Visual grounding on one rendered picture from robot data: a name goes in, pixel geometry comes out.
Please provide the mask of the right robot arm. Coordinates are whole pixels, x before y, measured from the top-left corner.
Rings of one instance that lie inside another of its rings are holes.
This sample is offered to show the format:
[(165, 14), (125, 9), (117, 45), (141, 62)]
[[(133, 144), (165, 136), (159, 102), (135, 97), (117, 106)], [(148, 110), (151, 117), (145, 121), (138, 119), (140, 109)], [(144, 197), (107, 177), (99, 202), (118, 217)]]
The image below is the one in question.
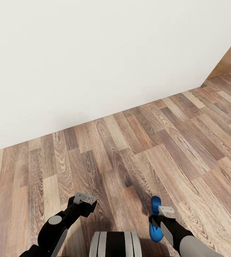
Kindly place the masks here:
[(180, 257), (224, 257), (178, 224), (174, 217), (166, 217), (165, 213), (174, 213), (172, 207), (159, 206), (158, 211), (159, 215), (149, 216), (149, 222), (153, 227), (161, 228), (163, 235)]

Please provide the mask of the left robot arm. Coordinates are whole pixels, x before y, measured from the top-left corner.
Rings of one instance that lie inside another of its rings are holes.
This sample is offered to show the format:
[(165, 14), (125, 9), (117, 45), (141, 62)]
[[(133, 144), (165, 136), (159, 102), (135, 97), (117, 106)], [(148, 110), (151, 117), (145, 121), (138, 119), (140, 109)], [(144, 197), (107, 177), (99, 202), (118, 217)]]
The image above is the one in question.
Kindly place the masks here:
[(19, 257), (56, 257), (66, 239), (68, 229), (80, 216), (87, 218), (93, 213), (96, 204), (94, 196), (78, 191), (76, 196), (69, 198), (65, 211), (50, 217), (44, 224), (38, 235), (38, 245), (32, 245)]

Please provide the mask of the sandal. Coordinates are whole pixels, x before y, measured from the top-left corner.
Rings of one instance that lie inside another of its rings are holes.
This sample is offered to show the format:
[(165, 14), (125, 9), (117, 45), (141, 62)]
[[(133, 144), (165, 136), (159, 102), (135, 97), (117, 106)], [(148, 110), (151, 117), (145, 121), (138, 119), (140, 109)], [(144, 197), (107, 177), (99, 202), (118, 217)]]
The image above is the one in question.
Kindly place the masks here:
[[(161, 206), (161, 199), (157, 196), (153, 196), (151, 199), (152, 203), (152, 215), (159, 215), (158, 207)], [(150, 237), (154, 242), (160, 242), (164, 235), (161, 231), (160, 227), (153, 227), (152, 223), (150, 223)]]

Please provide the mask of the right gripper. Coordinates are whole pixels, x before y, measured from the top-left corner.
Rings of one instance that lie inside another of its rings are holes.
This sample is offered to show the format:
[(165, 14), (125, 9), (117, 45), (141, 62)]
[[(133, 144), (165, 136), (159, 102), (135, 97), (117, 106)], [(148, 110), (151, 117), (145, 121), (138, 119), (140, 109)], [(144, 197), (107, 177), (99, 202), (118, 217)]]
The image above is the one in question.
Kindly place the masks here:
[(151, 215), (149, 216), (149, 222), (152, 223), (153, 227), (160, 227), (160, 220), (162, 217), (162, 215)]

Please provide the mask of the robot trunk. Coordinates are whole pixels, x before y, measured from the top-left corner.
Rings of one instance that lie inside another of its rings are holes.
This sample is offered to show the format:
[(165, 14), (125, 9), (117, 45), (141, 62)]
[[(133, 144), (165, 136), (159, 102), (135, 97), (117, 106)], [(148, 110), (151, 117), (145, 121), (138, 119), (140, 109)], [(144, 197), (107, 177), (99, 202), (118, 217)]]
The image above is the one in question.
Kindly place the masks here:
[(89, 257), (142, 257), (136, 232), (95, 232)]

